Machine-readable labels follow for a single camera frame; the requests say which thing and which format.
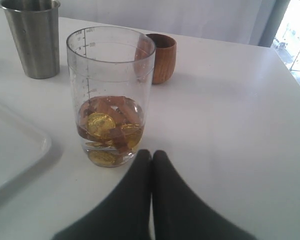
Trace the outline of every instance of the white table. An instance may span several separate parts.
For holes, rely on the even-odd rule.
[[[0,240],[48,240],[89,212],[130,163],[93,165],[81,149],[66,37],[98,23],[60,18],[61,73],[25,76],[0,10],[0,102],[46,131],[50,154],[0,192]],[[152,87],[141,147],[167,151],[212,208],[261,240],[300,240],[300,87],[270,48],[171,35],[177,63]]]

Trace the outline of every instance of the wooden cup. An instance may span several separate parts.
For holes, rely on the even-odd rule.
[[[171,78],[176,66],[177,42],[169,36],[147,34],[156,46],[152,84],[162,84]]]

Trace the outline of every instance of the glass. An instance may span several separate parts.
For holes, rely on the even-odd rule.
[[[81,145],[96,165],[120,166],[134,157],[144,131],[155,44],[113,26],[78,30],[66,44]]]

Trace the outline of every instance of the stainless steel cup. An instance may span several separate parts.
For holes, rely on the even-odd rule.
[[[60,71],[58,0],[1,0],[24,73],[47,79]]]

